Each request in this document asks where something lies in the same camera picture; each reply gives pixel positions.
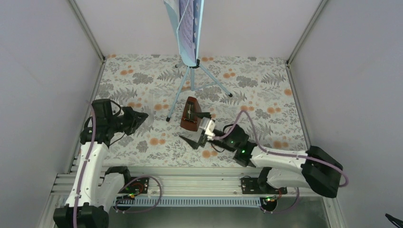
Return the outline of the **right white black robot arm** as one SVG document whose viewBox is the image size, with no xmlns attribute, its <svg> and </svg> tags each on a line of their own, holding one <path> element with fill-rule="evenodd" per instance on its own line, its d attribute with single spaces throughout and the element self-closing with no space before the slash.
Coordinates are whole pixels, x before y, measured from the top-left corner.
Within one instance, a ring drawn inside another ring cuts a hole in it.
<svg viewBox="0 0 403 228">
<path fill-rule="evenodd" d="M 200 137 L 193 141 L 183 137 L 193 149 L 215 145 L 234 153 L 233 159 L 242 167 L 260 168 L 258 189 L 270 193 L 283 187 L 307 188 L 318 195 L 335 198 L 341 178 L 348 184 L 343 166 L 318 146 L 306 151 L 287 151 L 251 142 L 249 135 L 237 124 L 229 124 L 228 131 L 217 130 L 210 113 L 189 113 L 185 120 L 196 124 Z"/>
</svg>

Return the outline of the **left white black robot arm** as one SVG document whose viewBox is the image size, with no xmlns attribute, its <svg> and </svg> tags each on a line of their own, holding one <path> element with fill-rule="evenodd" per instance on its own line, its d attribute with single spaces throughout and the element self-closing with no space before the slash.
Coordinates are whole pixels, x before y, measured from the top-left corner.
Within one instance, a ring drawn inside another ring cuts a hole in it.
<svg viewBox="0 0 403 228">
<path fill-rule="evenodd" d="M 107 228 L 116 195 L 132 187 L 128 167 L 110 167 L 104 178 L 101 169 L 115 134 L 132 135 L 149 115 L 111 99 L 92 101 L 90 112 L 80 133 L 81 154 L 72 190 L 65 205 L 54 211 L 58 228 Z"/>
</svg>

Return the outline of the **brown wooden metronome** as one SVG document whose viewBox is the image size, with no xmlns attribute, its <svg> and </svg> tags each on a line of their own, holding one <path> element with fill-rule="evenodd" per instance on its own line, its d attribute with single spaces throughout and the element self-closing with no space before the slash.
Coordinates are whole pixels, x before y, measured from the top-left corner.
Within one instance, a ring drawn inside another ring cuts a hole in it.
<svg viewBox="0 0 403 228">
<path fill-rule="evenodd" d="M 201 118 L 196 113 L 200 112 L 201 107 L 198 100 L 195 97 L 189 96 L 184 106 L 180 127 L 192 132 L 198 131 Z"/>
</svg>

